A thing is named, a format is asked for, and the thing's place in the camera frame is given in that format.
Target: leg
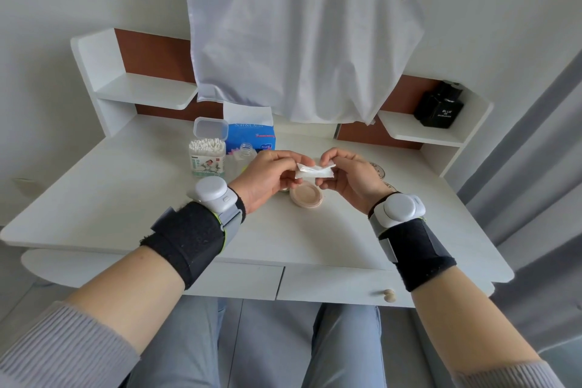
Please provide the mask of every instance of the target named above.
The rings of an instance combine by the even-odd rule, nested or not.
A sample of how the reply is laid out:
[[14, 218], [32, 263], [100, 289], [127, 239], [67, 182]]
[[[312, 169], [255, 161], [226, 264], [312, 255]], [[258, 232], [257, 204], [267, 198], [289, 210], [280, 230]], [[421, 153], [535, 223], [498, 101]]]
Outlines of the leg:
[[378, 307], [321, 304], [303, 388], [385, 388], [381, 335]]
[[219, 301], [182, 296], [142, 354], [127, 388], [220, 388]]

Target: hand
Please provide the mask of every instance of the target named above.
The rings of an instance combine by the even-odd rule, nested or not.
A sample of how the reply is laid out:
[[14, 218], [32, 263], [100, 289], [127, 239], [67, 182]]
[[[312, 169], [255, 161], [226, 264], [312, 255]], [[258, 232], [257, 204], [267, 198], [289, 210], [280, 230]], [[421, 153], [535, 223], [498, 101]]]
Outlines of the hand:
[[333, 160], [334, 178], [318, 178], [320, 189], [331, 189], [342, 195], [353, 207], [368, 215], [372, 206], [395, 189], [384, 184], [374, 167], [356, 153], [332, 148], [321, 156], [320, 164], [327, 166]]
[[229, 187], [243, 200], [247, 214], [252, 213], [281, 189], [295, 189], [302, 183], [303, 179], [295, 179], [297, 163], [316, 164], [308, 156], [290, 150], [262, 150]]

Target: cotton swab container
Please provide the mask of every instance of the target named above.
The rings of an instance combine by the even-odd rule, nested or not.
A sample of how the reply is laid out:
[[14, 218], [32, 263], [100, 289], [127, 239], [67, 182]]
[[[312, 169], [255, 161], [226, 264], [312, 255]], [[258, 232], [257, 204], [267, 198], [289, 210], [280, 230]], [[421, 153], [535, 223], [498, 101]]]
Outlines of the cotton swab container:
[[224, 176], [228, 123], [223, 119], [198, 117], [194, 121], [196, 139], [189, 145], [190, 167], [196, 176]]

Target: drawer knob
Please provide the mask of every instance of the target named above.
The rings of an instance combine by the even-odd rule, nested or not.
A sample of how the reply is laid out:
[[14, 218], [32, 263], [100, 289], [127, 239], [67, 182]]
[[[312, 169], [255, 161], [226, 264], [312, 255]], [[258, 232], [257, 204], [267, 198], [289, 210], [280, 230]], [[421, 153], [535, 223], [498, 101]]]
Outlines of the drawer knob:
[[392, 289], [384, 290], [384, 300], [388, 303], [395, 303], [396, 292]]

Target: white wrist sensor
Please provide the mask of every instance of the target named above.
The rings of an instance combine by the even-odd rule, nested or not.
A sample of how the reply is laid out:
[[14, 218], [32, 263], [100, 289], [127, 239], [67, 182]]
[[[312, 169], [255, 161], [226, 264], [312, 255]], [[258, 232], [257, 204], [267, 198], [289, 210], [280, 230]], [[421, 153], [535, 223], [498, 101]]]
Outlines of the white wrist sensor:
[[386, 229], [420, 218], [425, 213], [426, 208], [418, 196], [393, 193], [374, 208], [370, 223], [378, 237]]
[[243, 213], [236, 206], [238, 197], [234, 190], [220, 177], [206, 177], [196, 183], [188, 197], [218, 215], [222, 230], [226, 233], [225, 245], [228, 244], [243, 222]]

